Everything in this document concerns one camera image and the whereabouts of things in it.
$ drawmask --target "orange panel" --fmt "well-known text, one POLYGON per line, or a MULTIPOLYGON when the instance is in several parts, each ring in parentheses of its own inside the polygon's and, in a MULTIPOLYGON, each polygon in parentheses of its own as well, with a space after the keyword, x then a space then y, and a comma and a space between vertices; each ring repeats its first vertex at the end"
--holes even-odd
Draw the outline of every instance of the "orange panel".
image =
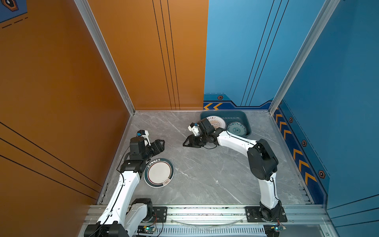
POLYGON ((202 109, 208 1, 166 0, 162 5, 164 2, 168 2, 171 22, 180 109, 202 109))
POLYGON ((27 7, 0 28, 0 155, 62 184, 0 157, 0 228, 2 236, 76 236, 129 113, 74 1, 27 7))
POLYGON ((208 1, 89 3, 136 109, 202 108, 208 1))
POLYGON ((0 172, 1 236, 78 235, 93 199, 3 157, 0 172))
POLYGON ((175 109, 164 33, 158 37, 160 6, 151 0, 94 1, 89 4, 136 109, 175 109))

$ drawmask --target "marble surface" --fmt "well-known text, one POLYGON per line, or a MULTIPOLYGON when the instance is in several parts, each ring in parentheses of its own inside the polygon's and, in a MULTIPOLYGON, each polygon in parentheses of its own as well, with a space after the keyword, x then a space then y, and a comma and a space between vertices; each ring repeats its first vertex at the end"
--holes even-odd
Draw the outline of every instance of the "marble surface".
MULTIPOLYGON (((174 165, 171 182, 161 188, 148 186, 143 177, 132 200, 151 198, 161 204, 259 204, 258 179, 249 170, 246 156, 219 146, 212 150, 187 148, 182 143, 191 134, 187 127, 200 120, 201 112, 136 112, 128 130, 123 151, 138 130, 148 130, 151 141, 166 141, 165 151, 154 158, 169 159, 174 165)), ((249 139, 266 139, 276 154, 279 164, 277 171, 277 192, 283 204, 303 204, 301 185, 296 170, 291 166, 288 153, 280 146, 277 127, 270 122, 266 111, 245 112, 252 133, 249 139)), ((108 204, 118 181, 119 173, 113 172, 102 204, 108 204)))

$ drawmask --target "blue panel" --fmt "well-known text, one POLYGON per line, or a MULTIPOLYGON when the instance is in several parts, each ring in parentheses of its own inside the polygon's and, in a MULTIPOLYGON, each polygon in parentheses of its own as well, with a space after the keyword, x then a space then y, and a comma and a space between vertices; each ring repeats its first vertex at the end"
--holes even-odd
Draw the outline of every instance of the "blue panel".
POLYGON ((378 11, 341 1, 285 96, 330 173, 328 208, 379 191, 378 11))
POLYGON ((323 3, 210 0, 204 93, 227 94, 237 106, 271 100, 323 3))
POLYGON ((329 173, 325 169, 324 165, 322 164, 321 160, 317 157, 315 151, 312 148, 312 144, 308 141, 308 138, 304 135, 303 131, 301 130, 298 122, 294 118, 292 112, 289 110, 285 100, 280 104, 280 109, 283 112, 284 117, 287 119, 292 118, 292 122, 289 122, 288 125, 291 127, 291 129, 294 132, 294 135, 298 141, 298 143, 302 143, 302 141, 306 141, 306 146, 302 146, 302 150, 304 151, 305 156, 308 158, 310 164, 312 165, 313 169, 315 170, 315 173, 318 174, 320 171, 323 172, 323 179, 319 178, 319 181, 321 182, 323 189, 326 193, 328 193, 329 190, 329 173))
POLYGON ((18 10, 11 11, 0 2, 0 23, 28 12, 26 8, 26 0, 17 0, 16 3, 18 10))
POLYGON ((335 227, 379 220, 379 209, 332 219, 335 227))
POLYGON ((379 222, 370 222, 336 228, 340 237, 377 236, 379 222))
POLYGON ((347 205, 343 205, 341 207, 332 208, 332 209, 327 210, 327 212, 331 218, 335 218, 335 217, 340 217, 342 215, 348 215, 351 213, 366 211, 373 208, 379 208, 378 203, 379 203, 379 195, 372 198, 367 198, 358 202, 353 202, 347 205))
POLYGON ((293 155, 295 165, 298 167, 301 177, 303 178, 315 204, 324 205, 326 202, 327 194, 321 185, 318 178, 318 172, 310 163, 307 154, 305 153, 300 141, 295 136, 295 131, 281 109, 274 112, 274 119, 278 128, 285 140, 285 143, 293 155))
POLYGON ((323 4, 324 0, 289 1, 262 75, 257 75, 259 83, 253 85, 252 91, 257 89, 249 98, 251 105, 275 96, 323 4))
POLYGON ((272 3, 209 0, 205 93, 240 105, 272 3))

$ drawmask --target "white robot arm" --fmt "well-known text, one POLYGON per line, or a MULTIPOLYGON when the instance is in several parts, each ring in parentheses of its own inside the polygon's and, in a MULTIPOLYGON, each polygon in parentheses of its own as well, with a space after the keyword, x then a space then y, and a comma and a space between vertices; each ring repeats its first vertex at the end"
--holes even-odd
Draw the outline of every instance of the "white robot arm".
POLYGON ((150 198, 139 198, 132 202, 132 194, 139 183, 150 158, 164 151, 164 140, 150 143, 149 133, 137 132, 130 139, 130 156, 120 168, 120 177, 112 198, 96 224, 88 225, 84 237, 130 237, 142 221, 149 221, 153 215, 150 198))
MULTIPOLYGON (((188 136, 183 146, 201 148, 211 142, 236 150, 248 158, 250 170, 259 181, 262 219, 276 220, 281 209, 281 202, 276 195, 275 180, 278 160, 269 144, 263 139, 249 140, 230 134, 222 128, 215 129, 207 119, 192 123, 188 129, 193 134, 188 136)), ((153 207, 149 198, 134 200, 126 213, 146 164, 151 157, 164 151, 164 140, 150 143, 148 135, 147 131, 140 130, 136 137, 130 139, 130 159, 125 160, 121 166, 119 181, 111 201, 98 222, 88 225, 84 237, 130 237, 141 221, 149 221, 152 218, 153 207)))
POLYGON ((262 218, 265 221, 278 218, 281 209, 281 202, 276 195, 276 171, 279 162, 267 141, 249 140, 222 128, 215 129, 208 119, 192 123, 188 129, 193 134, 188 136, 183 146, 201 148, 210 142, 245 155, 249 160, 251 172, 258 178, 262 218))

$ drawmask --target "black mounting bracket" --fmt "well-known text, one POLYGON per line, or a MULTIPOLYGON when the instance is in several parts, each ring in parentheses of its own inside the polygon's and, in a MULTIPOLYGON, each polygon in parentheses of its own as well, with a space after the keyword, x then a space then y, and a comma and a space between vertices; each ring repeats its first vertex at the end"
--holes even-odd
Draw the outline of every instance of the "black mounting bracket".
MULTIPOLYGON (((263 220, 263 216, 260 211, 260 206, 245 207, 245 214, 246 214, 247 222, 266 222, 263 220)), ((288 221, 283 207, 280 207, 279 221, 280 222, 288 221)))
POLYGON ((153 207, 153 212, 157 215, 158 222, 166 222, 167 219, 167 207, 153 207))

